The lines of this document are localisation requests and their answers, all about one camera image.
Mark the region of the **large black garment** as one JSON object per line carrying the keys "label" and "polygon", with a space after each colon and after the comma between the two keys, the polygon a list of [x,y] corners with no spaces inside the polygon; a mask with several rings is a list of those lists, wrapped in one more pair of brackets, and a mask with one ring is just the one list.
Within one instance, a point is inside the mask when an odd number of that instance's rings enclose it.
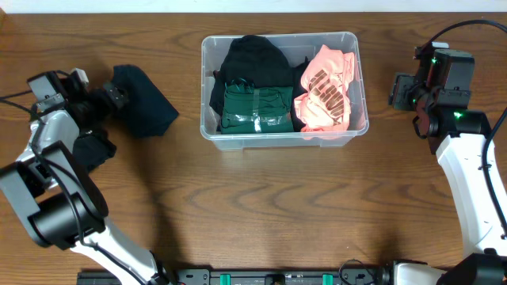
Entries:
{"label": "large black garment", "polygon": [[303,123],[295,115],[294,99],[305,93],[300,79],[310,60],[291,66],[284,53],[267,38],[248,35],[232,41],[221,67],[213,72],[213,85],[209,105],[219,114],[223,112],[225,85],[247,82],[257,88],[291,86],[293,132],[301,131]]}

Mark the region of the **dark green garment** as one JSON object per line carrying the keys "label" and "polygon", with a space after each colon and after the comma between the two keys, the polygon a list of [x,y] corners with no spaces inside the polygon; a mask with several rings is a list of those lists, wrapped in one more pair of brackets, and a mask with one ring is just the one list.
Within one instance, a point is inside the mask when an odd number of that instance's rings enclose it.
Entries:
{"label": "dark green garment", "polygon": [[225,85],[222,135],[293,132],[291,86],[260,87],[247,82]]}

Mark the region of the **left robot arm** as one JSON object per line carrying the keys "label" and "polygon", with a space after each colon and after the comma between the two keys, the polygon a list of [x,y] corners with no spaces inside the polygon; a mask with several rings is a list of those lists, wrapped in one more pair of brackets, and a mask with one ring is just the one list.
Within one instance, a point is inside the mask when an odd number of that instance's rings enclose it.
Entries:
{"label": "left robot arm", "polygon": [[92,89],[84,70],[51,70],[27,81],[36,103],[31,135],[17,160],[1,170],[1,190],[30,238],[94,260],[122,284],[175,284],[176,276],[109,218],[90,178],[115,146],[104,120],[125,122],[138,139],[163,135],[177,110],[137,66],[119,65]]}

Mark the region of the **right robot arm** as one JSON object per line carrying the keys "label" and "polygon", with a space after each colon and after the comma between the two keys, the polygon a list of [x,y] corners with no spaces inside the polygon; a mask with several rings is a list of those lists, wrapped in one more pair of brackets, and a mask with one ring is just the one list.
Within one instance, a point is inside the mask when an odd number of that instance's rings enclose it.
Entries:
{"label": "right robot arm", "polygon": [[452,191],[463,260],[448,270],[395,261],[389,284],[504,284],[506,193],[494,154],[494,129],[484,112],[468,108],[475,59],[437,45],[417,47],[414,75],[398,73],[388,103],[415,112],[416,135],[429,143]]}

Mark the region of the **dark navy garment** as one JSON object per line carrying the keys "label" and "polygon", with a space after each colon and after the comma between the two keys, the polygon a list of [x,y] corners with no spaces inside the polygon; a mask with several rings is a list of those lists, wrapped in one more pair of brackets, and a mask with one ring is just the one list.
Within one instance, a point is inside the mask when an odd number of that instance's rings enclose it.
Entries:
{"label": "dark navy garment", "polygon": [[114,66],[112,84],[128,94],[128,103],[116,117],[137,139],[163,136],[179,115],[138,66]]}

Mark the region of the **pink printed shirt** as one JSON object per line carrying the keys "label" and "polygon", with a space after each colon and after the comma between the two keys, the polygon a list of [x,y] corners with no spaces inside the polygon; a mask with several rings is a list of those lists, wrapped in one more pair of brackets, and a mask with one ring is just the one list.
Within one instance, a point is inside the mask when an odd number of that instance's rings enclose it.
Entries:
{"label": "pink printed shirt", "polygon": [[305,93],[294,99],[302,132],[347,131],[352,112],[348,96],[356,56],[321,46],[300,79]]}

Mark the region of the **clear plastic storage bin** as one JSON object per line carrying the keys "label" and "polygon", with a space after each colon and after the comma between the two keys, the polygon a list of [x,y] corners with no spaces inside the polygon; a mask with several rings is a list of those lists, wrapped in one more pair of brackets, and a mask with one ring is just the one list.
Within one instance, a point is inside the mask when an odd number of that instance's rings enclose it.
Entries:
{"label": "clear plastic storage bin", "polygon": [[312,60],[320,47],[355,54],[354,81],[349,85],[347,95],[351,105],[349,127],[340,132],[288,132],[250,135],[222,135],[218,131],[220,116],[209,105],[215,79],[212,75],[226,58],[230,45],[239,36],[208,36],[201,43],[201,104],[200,133],[213,142],[219,150],[242,150],[244,148],[289,147],[289,146],[344,146],[357,136],[364,135],[369,129],[367,102],[362,75],[360,45],[352,32],[316,32],[272,34],[266,38],[277,46],[292,66],[305,58]]}

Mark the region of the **black garment with strap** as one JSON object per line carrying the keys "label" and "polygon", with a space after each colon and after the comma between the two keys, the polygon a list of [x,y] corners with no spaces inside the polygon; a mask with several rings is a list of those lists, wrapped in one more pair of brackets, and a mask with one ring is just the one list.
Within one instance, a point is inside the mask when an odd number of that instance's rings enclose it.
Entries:
{"label": "black garment with strap", "polygon": [[105,130],[87,130],[74,142],[72,154],[87,173],[92,172],[116,154],[116,146]]}

